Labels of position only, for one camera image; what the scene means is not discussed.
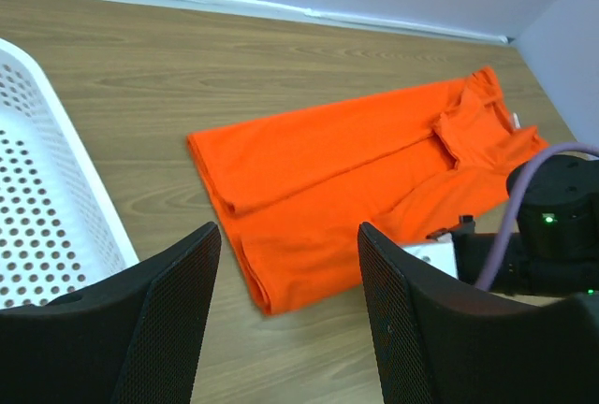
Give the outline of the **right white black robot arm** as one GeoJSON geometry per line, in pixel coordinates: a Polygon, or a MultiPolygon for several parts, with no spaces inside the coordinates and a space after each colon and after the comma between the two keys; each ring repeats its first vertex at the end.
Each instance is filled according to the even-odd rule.
{"type": "Polygon", "coordinates": [[[598,164],[556,154],[529,183],[491,289],[565,297],[598,292],[598,164]]]}

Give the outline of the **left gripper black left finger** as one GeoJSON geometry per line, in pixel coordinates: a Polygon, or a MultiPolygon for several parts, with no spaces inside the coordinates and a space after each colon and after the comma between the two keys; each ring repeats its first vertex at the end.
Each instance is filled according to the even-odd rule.
{"type": "Polygon", "coordinates": [[[221,245],[208,222],[103,281],[2,310],[2,402],[190,402],[221,245]]]}

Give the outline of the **orange t shirt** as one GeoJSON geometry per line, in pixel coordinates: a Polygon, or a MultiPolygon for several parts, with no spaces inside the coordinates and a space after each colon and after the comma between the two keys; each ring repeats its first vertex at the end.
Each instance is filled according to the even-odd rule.
{"type": "Polygon", "coordinates": [[[359,285],[360,224],[414,243],[480,216],[547,142],[515,124],[484,67],[195,132],[187,145],[250,297],[274,316],[359,285]]]}

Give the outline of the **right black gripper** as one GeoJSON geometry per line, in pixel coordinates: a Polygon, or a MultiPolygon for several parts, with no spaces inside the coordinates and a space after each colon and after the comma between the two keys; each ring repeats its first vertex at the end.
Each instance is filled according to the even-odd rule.
{"type": "Polygon", "coordinates": [[[486,290],[509,296],[570,296],[585,291],[583,259],[550,259],[534,255],[525,246],[524,236],[512,233],[499,252],[498,236],[476,231],[475,218],[461,215],[452,226],[428,234],[429,241],[450,242],[457,277],[478,285],[490,262],[495,263],[486,290]]]}

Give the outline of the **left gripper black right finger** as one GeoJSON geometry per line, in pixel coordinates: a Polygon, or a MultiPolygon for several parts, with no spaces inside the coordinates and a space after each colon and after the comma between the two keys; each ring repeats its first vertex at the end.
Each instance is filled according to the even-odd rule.
{"type": "Polygon", "coordinates": [[[495,296],[368,223],[358,257],[385,402],[597,401],[597,296],[540,307],[495,296]]]}

